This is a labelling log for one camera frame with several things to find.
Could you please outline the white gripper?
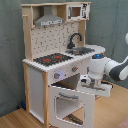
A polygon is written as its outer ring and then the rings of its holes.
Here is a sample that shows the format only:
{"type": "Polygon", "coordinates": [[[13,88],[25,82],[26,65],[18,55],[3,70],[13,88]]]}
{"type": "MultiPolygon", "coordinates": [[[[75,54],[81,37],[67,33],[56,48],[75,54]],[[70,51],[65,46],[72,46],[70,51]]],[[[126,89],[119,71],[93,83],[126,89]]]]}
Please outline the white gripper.
{"type": "Polygon", "coordinates": [[[81,75],[79,89],[94,95],[109,97],[112,86],[102,84],[100,80],[89,78],[87,75],[81,75]]]}

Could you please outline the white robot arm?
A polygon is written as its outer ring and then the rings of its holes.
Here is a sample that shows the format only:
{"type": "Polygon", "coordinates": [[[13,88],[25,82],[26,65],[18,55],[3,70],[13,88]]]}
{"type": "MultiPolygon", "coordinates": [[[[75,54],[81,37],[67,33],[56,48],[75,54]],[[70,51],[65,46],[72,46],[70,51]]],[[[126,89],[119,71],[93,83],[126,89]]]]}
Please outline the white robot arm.
{"type": "Polygon", "coordinates": [[[128,56],[122,63],[119,63],[102,54],[93,55],[90,60],[89,72],[80,76],[77,89],[109,97],[112,86],[101,83],[104,74],[114,81],[125,80],[128,77],[128,56]]]}

